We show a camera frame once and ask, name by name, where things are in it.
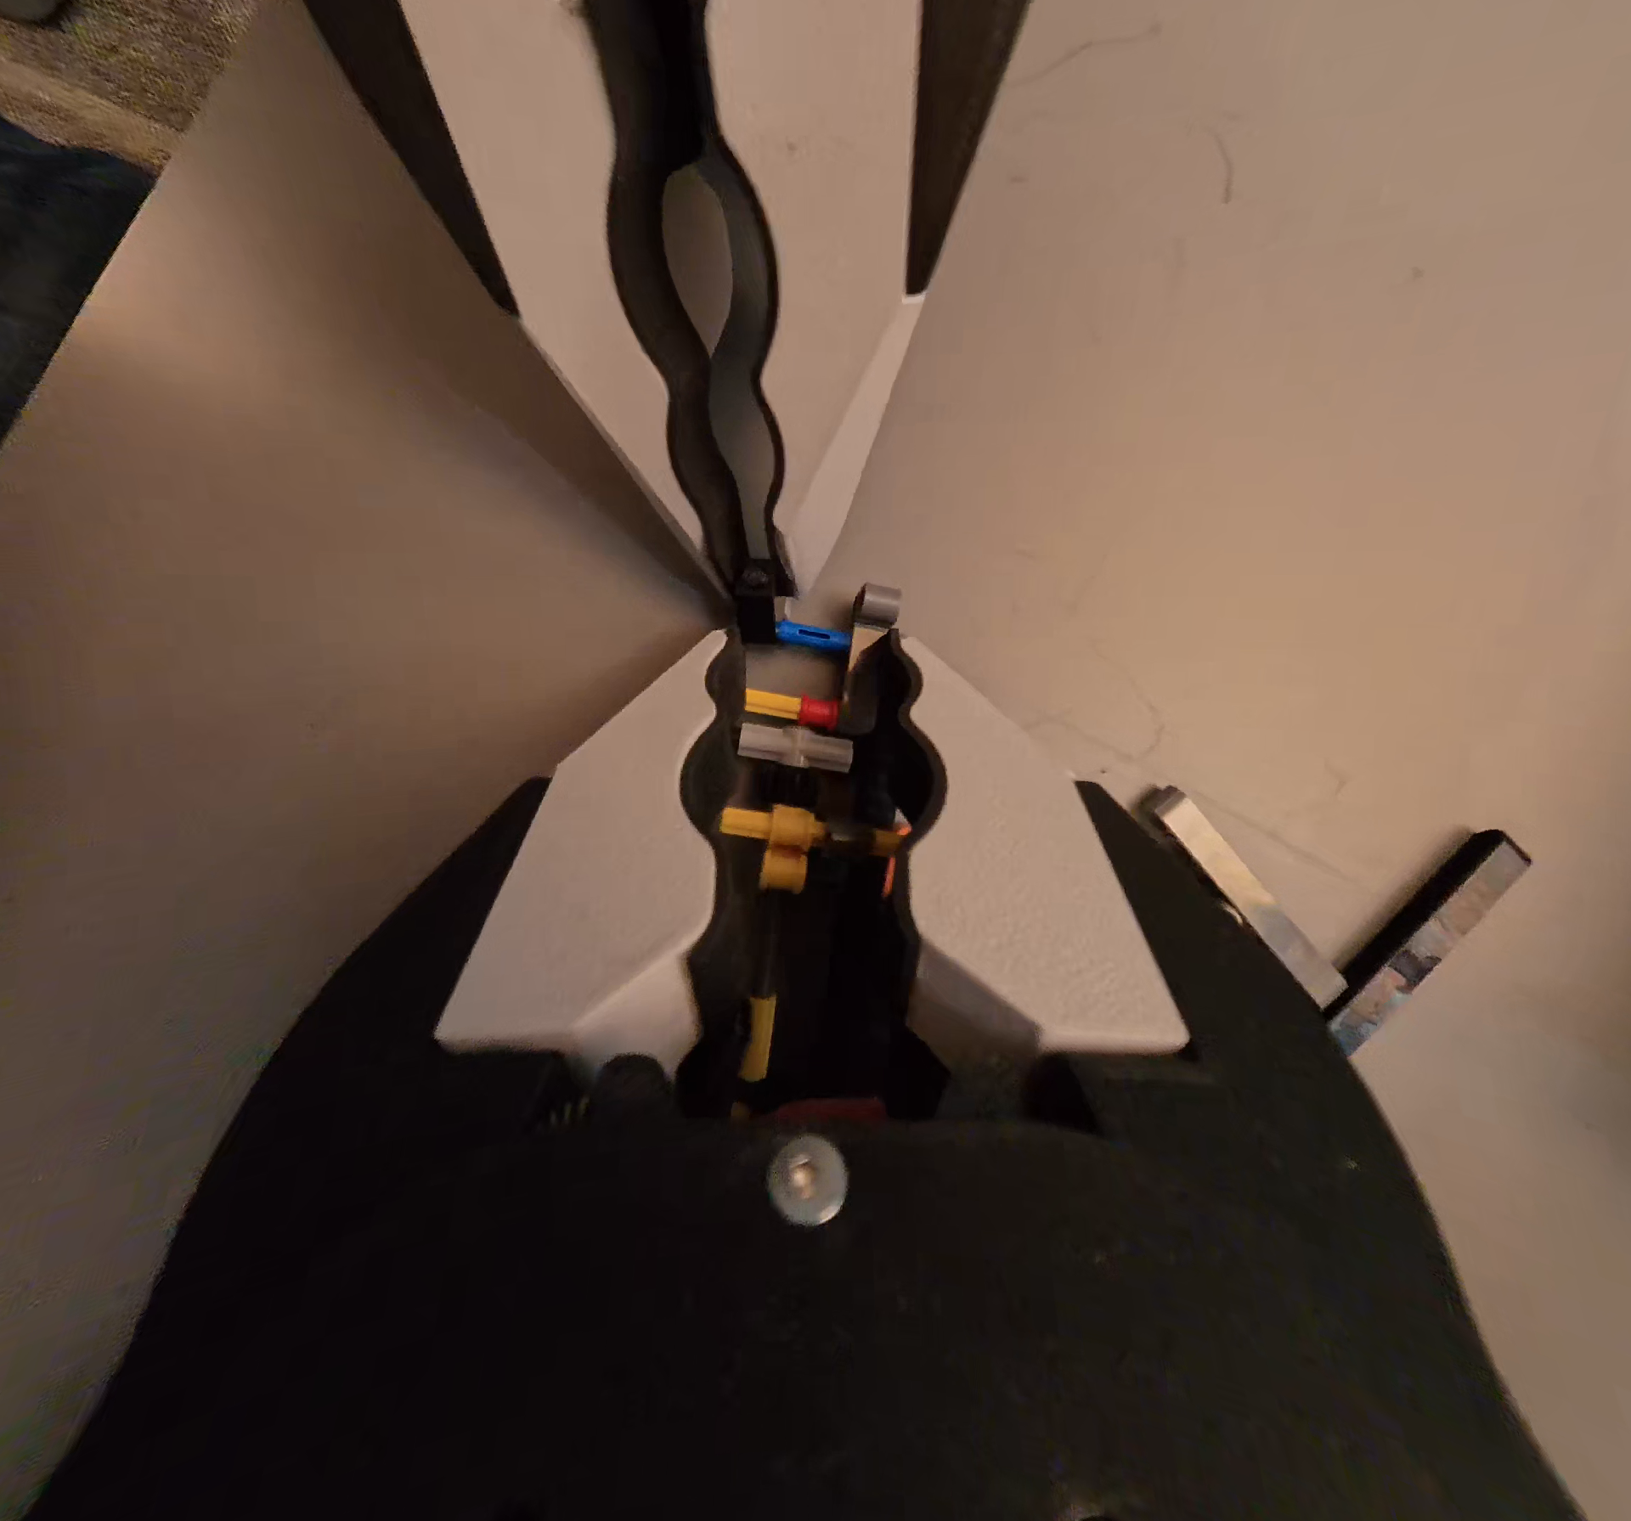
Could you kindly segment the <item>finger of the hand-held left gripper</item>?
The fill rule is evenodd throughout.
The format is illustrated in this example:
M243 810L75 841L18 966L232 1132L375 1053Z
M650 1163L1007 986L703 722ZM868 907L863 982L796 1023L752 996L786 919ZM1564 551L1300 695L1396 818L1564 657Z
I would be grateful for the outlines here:
M744 500L718 434L738 282L703 186L686 0L395 0L519 324L732 595Z
M908 293L921 0L709 0L729 150L764 212L774 524L809 589L853 504L921 298Z

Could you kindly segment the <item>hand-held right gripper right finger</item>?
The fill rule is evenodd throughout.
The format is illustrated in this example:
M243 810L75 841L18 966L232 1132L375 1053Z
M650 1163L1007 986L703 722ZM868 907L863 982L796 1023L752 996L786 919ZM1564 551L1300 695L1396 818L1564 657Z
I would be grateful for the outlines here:
M887 1112L1010 1109L1047 1057L1169 1061L1176 997L1064 766L909 635L881 640L881 766L908 823Z

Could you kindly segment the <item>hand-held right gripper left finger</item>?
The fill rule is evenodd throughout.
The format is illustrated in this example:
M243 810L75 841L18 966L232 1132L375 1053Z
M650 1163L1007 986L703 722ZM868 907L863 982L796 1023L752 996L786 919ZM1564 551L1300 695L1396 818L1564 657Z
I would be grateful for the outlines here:
M686 954L718 907L718 857L682 810L682 756L718 721L703 635L545 780L514 864L438 1020L443 1053L542 1049L594 1074L700 1044Z

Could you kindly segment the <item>lego chassis assembly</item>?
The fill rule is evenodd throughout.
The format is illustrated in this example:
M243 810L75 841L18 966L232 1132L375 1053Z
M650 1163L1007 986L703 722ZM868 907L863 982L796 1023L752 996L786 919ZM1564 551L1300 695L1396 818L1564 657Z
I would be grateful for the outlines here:
M908 841L921 771L901 722L894 657L901 595L863 582L845 628L780 617L794 657L834 664L821 690L744 680L738 778L718 801L720 915L710 976L738 1003L703 1005L694 1090L732 1122L809 1117L881 1126L921 1102L921 1044L908 1029Z

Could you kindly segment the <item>grey lego beam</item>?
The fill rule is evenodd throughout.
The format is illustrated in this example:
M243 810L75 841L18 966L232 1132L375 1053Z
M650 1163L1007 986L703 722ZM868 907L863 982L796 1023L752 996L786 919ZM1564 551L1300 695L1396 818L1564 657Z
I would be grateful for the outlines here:
M1222 839L1222 830L1175 783L1140 796L1140 818L1188 863L1210 893L1241 923L1328 1014L1345 997L1345 976L1279 907L1272 886Z

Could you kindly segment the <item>long black lego beam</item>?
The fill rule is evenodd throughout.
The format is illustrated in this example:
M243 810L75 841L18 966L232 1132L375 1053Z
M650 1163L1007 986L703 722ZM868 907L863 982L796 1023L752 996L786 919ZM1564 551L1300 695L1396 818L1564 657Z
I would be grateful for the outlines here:
M1525 871L1528 855L1509 832L1467 832L1345 962L1345 991L1323 1005L1335 1049L1354 1057Z

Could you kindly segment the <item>person's dark pants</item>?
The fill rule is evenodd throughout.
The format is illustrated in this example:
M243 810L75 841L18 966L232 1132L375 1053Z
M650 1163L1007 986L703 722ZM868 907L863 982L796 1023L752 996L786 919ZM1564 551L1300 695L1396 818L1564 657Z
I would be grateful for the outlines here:
M0 434L29 406L153 173L0 126Z

